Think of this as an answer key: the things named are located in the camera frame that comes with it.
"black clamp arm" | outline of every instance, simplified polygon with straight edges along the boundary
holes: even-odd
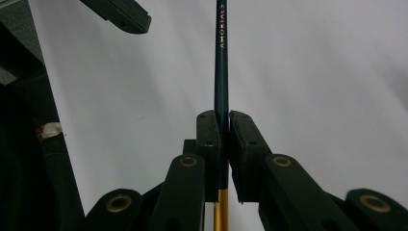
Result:
[[[249,115],[230,113],[232,176],[240,202],[258,202],[267,231],[408,230],[408,211],[388,196],[354,190],[345,201],[325,192],[292,157],[272,154]],[[90,211],[84,230],[203,230],[205,202],[217,202],[220,135],[214,111],[197,117],[166,180],[144,195],[117,190]]]
[[[81,0],[81,2],[124,32],[145,34],[149,30],[152,18],[134,0]]]

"black plastic part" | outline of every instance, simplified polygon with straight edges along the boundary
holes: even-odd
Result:
[[[259,218],[264,225],[265,231],[289,230],[285,218],[277,208],[277,204],[273,199],[259,204]]]
[[[197,116],[196,154],[205,160],[206,201],[218,201],[221,137],[216,113],[211,110]]]
[[[7,88],[25,104],[30,115],[37,120],[37,127],[60,121],[45,66],[39,67],[31,76],[11,82]]]
[[[345,207],[361,230],[408,230],[408,211],[382,193],[366,189],[350,191]]]
[[[55,193],[28,114],[0,85],[0,230],[57,230]]]
[[[183,154],[196,154],[196,141],[184,140]]]
[[[231,111],[230,164],[240,202],[259,202],[265,157],[272,152],[249,115]]]
[[[264,210],[261,216],[269,214],[269,209],[271,214],[280,211],[285,220],[280,221],[280,225],[287,225],[289,230],[358,230],[294,158],[268,155],[266,164],[267,191],[260,202]],[[276,217],[263,217],[262,221],[276,223],[274,219]]]
[[[60,230],[78,230],[85,214],[64,134],[44,140],[41,147],[48,178],[56,196],[58,226]]]
[[[141,205],[135,220],[133,231],[147,230],[154,208],[156,207],[157,199],[159,198],[162,190],[162,186],[163,183],[141,196]]]
[[[123,189],[109,192],[102,196],[102,198],[96,202],[95,206],[93,206],[81,230],[133,230],[139,208],[140,194],[138,192]]]
[[[197,155],[174,158],[148,230],[202,230],[204,193],[204,160]]]
[[[1,22],[0,38],[0,66],[14,77],[27,78],[43,68],[44,64]]]
[[[152,18],[134,0],[81,0],[81,2],[124,32],[145,34],[149,30]]]

